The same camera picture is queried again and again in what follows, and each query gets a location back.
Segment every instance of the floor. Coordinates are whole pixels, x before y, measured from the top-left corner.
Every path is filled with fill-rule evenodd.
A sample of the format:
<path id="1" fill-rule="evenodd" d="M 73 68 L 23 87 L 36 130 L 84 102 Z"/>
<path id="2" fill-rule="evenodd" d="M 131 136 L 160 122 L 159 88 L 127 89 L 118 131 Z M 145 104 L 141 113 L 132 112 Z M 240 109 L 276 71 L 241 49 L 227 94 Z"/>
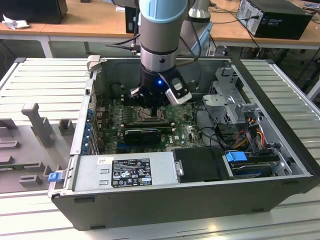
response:
<path id="1" fill-rule="evenodd" d="M 27 58 L 44 58 L 42 47 L 38 41 L 24 41 L 24 40 L 3 40 L 0 43 L 0 79 L 5 75 L 7 69 L 15 61 L 16 57 Z M 127 50 L 106 47 L 103 43 L 90 42 L 91 54 L 101 55 L 103 57 L 128 57 L 131 53 Z M 53 54 L 57 58 L 87 58 L 88 54 L 85 52 L 83 42 L 66 42 L 54 41 L 51 43 Z M 229 55 L 239 56 L 239 47 L 228 47 Z M 282 53 L 283 49 L 273 49 L 266 51 L 265 56 L 269 59 L 274 59 Z M 282 63 L 279 65 L 282 70 L 292 79 L 296 80 L 304 67 L 308 64 L 309 60 L 314 56 L 316 50 L 307 50 L 301 53 L 300 49 L 291 49 Z M 305 80 L 316 69 L 317 64 L 312 62 L 308 69 L 301 76 L 300 80 L 296 83 L 299 87 L 303 86 Z M 317 82 L 317 77 L 309 86 L 308 92 L 313 85 Z"/>

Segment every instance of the power supply label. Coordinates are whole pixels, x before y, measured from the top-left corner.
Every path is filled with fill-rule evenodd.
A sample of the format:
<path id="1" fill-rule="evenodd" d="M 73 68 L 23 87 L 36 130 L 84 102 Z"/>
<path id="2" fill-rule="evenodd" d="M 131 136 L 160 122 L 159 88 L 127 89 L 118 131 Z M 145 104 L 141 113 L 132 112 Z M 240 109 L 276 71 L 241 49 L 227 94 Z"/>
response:
<path id="1" fill-rule="evenodd" d="M 114 188 L 152 185 L 150 159 L 126 159 L 112 161 Z"/>

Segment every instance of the motherboard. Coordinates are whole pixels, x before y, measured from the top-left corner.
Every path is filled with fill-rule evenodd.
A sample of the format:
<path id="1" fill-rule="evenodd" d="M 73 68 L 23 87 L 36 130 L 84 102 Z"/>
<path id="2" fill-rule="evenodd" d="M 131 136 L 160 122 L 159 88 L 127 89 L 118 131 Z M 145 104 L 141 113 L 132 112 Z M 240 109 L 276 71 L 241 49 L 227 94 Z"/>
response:
<path id="1" fill-rule="evenodd" d="M 96 132 L 104 154 L 169 152 L 204 147 L 195 126 L 194 103 L 163 106 L 152 116 L 149 108 L 125 105 L 120 99 L 96 109 Z"/>

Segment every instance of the wooden desk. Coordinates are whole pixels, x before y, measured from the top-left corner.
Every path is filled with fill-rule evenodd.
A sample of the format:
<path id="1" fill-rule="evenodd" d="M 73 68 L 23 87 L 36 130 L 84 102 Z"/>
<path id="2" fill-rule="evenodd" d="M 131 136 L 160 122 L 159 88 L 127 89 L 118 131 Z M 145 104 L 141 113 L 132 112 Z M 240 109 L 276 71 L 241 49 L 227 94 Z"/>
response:
<path id="1" fill-rule="evenodd" d="M 68 13 L 60 25 L 47 24 L 42 30 L 48 36 L 131 38 L 126 33 L 125 12 L 116 11 L 103 0 L 67 0 Z"/>
<path id="2" fill-rule="evenodd" d="M 226 10 L 236 9 L 239 0 L 212 0 Z M 298 6 L 303 2 L 293 0 Z M 116 43 L 129 39 L 126 33 L 125 13 L 116 11 L 112 4 L 103 0 L 66 0 L 68 13 L 62 24 L 31 23 L 30 28 L 11 30 L 0 24 L 0 39 L 37 40 L 44 54 L 52 58 L 51 41 Z M 234 21 L 230 13 L 212 13 L 213 23 Z M 213 24 L 211 30 L 217 46 L 255 47 L 245 27 L 239 22 Z M 318 49 L 320 46 L 320 24 L 310 22 L 300 40 L 255 38 L 261 48 Z"/>

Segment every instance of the circuit board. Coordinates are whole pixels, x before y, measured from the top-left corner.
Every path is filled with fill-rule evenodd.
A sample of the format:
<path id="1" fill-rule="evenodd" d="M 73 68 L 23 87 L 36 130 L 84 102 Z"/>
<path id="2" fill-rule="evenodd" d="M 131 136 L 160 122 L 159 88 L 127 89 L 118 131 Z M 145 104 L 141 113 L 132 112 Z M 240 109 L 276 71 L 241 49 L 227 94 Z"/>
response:
<path id="1" fill-rule="evenodd" d="M 104 154 L 169 152 L 175 148 L 205 146 L 202 135 L 195 127 L 194 106 L 186 103 L 181 106 L 161 107 L 157 116 L 152 117 L 147 108 L 125 106 L 120 100 L 97 109 L 97 132 L 99 145 Z M 127 145 L 126 131 L 161 131 L 158 144 Z"/>

